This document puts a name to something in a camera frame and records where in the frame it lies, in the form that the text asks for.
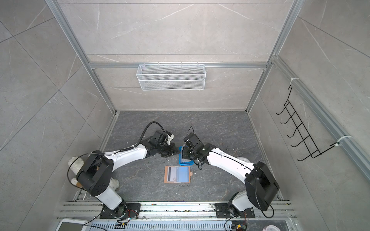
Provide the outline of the blue plastic card tray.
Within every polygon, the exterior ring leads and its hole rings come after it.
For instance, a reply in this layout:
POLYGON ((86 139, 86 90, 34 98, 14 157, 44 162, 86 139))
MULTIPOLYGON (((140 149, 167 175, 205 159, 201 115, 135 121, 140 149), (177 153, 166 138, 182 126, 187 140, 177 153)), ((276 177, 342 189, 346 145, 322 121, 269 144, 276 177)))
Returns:
POLYGON ((191 165, 193 165, 194 164, 194 161, 193 160, 183 159, 183 148, 184 148, 184 146, 179 147, 179 151, 180 151, 180 154, 179 154, 179 165, 180 166, 191 166, 191 165))

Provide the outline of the pink VIP card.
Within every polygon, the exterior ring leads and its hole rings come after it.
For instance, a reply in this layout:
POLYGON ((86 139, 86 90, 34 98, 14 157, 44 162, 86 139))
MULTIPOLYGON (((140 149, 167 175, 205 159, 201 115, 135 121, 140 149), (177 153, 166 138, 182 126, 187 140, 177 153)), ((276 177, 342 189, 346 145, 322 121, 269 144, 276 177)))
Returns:
POLYGON ((168 167, 167 181, 177 182, 177 175, 178 175, 177 172, 178 172, 178 167, 168 167))

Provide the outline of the tan leather card holder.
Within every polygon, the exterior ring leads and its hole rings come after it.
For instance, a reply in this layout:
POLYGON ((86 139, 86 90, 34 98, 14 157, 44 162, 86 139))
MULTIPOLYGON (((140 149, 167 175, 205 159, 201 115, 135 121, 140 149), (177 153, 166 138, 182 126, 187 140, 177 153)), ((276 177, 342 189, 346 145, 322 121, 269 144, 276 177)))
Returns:
POLYGON ((177 166, 178 167, 178 175, 177 175, 177 182, 168 182, 167 175, 168 175, 168 167, 165 167, 165 174, 164 174, 164 183, 190 183, 192 172, 190 170, 190 166, 177 166))

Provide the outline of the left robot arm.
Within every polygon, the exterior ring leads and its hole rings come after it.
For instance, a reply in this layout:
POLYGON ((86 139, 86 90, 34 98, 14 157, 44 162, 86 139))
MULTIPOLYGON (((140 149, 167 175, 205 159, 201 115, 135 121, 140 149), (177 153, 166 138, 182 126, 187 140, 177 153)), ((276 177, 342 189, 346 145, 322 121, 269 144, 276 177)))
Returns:
POLYGON ((127 164, 156 154, 162 157, 179 153, 172 140, 174 135, 168 131, 157 130, 145 140, 139 141, 126 151, 90 153, 76 175, 76 180, 91 196, 103 203, 105 209, 115 211, 124 207, 124 200, 110 186, 113 172, 127 164))

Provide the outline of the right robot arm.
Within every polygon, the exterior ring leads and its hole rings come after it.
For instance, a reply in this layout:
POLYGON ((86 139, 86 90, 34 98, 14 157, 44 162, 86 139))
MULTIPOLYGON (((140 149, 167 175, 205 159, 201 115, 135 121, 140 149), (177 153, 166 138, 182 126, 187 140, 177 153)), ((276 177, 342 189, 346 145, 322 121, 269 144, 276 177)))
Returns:
POLYGON ((184 138, 183 150, 189 159, 198 164, 218 167, 233 175, 245 185, 245 190, 236 193, 228 202, 228 210, 238 216, 246 209, 256 207, 267 211, 279 191, 279 184, 268 166, 259 161, 256 164, 233 157, 213 144, 204 144, 191 132, 184 138))

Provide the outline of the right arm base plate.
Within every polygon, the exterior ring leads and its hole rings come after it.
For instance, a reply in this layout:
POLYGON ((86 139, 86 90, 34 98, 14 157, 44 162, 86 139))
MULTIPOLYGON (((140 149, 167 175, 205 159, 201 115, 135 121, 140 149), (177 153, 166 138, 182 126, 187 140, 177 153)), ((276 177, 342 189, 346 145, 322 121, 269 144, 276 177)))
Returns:
POLYGON ((253 208, 247 208, 241 212, 228 203, 215 203, 214 211, 217 218, 255 218, 253 208))

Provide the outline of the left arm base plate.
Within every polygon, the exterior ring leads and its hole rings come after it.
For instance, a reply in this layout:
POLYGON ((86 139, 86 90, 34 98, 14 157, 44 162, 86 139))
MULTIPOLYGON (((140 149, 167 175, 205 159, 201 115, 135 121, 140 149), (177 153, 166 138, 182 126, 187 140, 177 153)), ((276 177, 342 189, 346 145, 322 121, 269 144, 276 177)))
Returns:
POLYGON ((121 203, 116 209, 111 210, 103 205, 100 219, 128 219, 138 218, 140 213, 140 203, 121 203))

